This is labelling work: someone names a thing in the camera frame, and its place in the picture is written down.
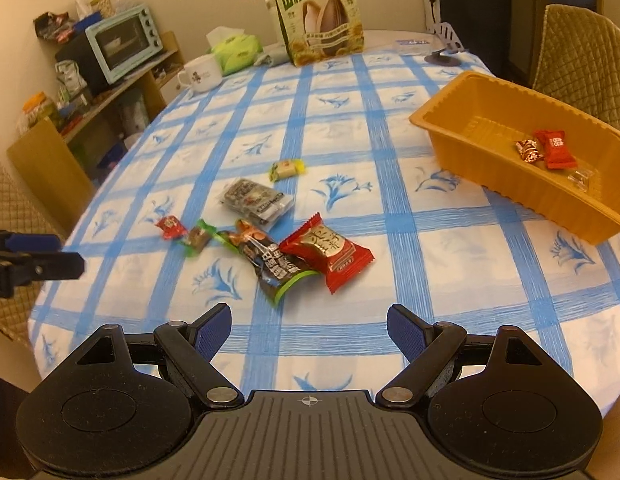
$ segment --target metal screw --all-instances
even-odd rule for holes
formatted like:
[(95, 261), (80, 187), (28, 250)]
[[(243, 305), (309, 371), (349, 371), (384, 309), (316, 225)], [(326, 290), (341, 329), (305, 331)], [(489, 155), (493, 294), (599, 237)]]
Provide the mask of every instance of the metal screw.
[(386, 388), (381, 394), (388, 402), (408, 402), (412, 398), (412, 392), (408, 388), (393, 386)]
[(219, 404), (225, 404), (226, 402), (232, 402), (239, 394), (236, 390), (228, 388), (227, 386), (218, 386), (208, 390), (206, 397), (212, 402), (218, 402)]

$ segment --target cushioned chair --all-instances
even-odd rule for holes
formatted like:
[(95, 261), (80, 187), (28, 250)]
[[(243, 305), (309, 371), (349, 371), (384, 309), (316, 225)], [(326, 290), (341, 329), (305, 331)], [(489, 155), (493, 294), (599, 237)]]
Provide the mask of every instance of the cushioned chair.
[[(30, 203), (0, 164), (0, 229), (21, 233), (57, 234)], [(0, 299), (0, 330), (13, 340), (30, 346), (28, 318), (41, 285), (18, 287), (10, 300)]]
[(620, 130), (620, 29), (581, 7), (546, 7), (533, 89)]

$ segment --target red snack bag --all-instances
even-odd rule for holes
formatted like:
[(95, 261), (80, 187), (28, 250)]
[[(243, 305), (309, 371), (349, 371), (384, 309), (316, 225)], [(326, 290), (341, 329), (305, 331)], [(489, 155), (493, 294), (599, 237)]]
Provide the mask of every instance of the red snack bag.
[(164, 216), (154, 225), (164, 232), (164, 240), (176, 240), (188, 234), (188, 230), (179, 222), (179, 219), (173, 215)]
[(565, 132), (550, 132), (548, 130), (539, 130), (535, 132), (535, 137), (546, 150), (546, 168), (548, 170), (564, 170), (565, 168), (576, 168), (578, 166), (576, 159), (570, 154), (568, 147), (565, 145)]
[(283, 240), (279, 248), (325, 274), (325, 283), (333, 294), (375, 259), (370, 249), (326, 227), (319, 213)]

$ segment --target mug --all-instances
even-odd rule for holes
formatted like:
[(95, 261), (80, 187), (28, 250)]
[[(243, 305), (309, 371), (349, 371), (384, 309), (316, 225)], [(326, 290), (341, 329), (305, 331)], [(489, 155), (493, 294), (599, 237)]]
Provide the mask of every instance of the mug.
[(221, 69), (213, 54), (197, 57), (187, 62), (177, 74), (179, 83), (195, 92), (207, 92), (219, 86), (223, 79)]

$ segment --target blue and white checkered tablecloth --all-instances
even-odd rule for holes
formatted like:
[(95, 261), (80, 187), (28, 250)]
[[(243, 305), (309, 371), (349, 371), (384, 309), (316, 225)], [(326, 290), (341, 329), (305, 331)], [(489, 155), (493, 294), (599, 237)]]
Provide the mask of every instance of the blue and white checkered tablecloth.
[[(47, 283), (30, 338), (47, 375), (98, 326), (151, 332), (217, 302), (232, 333), (213, 364), (245, 393), (369, 389), (405, 365), (386, 332), (399, 302), (433, 322), (494, 334), (516, 324), (568, 370), (603, 412), (620, 393), (620, 235), (593, 247), (510, 200), (437, 166), (408, 116), (462, 70), (379, 51), (302, 69), (255, 68), (168, 106), (115, 168), (66, 250), (86, 260), (75, 282)], [(221, 246), (186, 259), (155, 222), (236, 219), (221, 206), (238, 176), (264, 184), (279, 159), (308, 171), (276, 184), (296, 196), (282, 239), (319, 211), (376, 260), (331, 296), (322, 276), (279, 308), (250, 263)]]

